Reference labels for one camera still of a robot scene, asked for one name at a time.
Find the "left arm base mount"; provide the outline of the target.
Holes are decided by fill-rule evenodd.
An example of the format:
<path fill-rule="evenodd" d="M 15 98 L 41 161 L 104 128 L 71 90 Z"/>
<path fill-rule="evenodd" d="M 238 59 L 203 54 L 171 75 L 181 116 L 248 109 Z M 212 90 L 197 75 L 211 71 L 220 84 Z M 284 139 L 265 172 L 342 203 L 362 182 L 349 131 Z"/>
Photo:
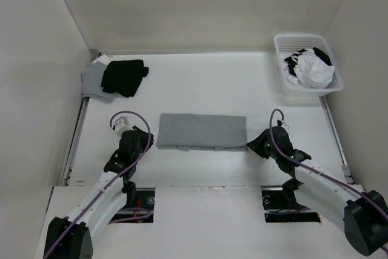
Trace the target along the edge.
<path fill-rule="evenodd" d="M 136 188 L 110 223 L 153 223 L 155 188 Z"/>

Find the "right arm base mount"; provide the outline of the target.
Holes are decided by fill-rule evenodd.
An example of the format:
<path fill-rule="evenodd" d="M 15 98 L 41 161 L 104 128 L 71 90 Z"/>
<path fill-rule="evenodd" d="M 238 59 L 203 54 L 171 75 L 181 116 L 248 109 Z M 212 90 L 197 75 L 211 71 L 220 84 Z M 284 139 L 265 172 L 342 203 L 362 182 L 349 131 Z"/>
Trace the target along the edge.
<path fill-rule="evenodd" d="M 296 201 L 294 191 L 301 185 L 290 179 L 281 186 L 261 188 L 266 223 L 320 223 L 318 213 Z"/>

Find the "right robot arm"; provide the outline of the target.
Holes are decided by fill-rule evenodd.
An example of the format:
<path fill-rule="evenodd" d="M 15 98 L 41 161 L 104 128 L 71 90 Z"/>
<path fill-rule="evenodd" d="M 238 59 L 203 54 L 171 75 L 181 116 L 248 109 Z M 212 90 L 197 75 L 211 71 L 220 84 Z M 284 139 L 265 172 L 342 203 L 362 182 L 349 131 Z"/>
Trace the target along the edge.
<path fill-rule="evenodd" d="M 261 158 L 273 159 L 290 175 L 282 185 L 285 206 L 301 205 L 318 212 L 343 231 L 349 244 L 363 256 L 387 245 L 387 203 L 379 192 L 364 192 L 331 176 L 309 154 L 294 148 L 281 126 L 266 129 L 247 147 Z"/>

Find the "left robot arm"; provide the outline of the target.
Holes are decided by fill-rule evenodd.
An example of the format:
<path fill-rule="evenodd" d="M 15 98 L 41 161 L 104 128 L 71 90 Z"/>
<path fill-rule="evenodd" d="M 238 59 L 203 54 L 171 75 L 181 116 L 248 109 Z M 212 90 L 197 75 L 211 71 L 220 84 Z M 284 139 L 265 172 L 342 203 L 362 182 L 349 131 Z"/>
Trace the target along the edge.
<path fill-rule="evenodd" d="M 140 158 L 151 148 L 153 134 L 136 126 L 120 129 L 118 149 L 105 164 L 92 190 L 65 217 L 50 222 L 44 258 L 92 258 L 94 244 L 120 209 L 136 203 L 130 181 Z"/>

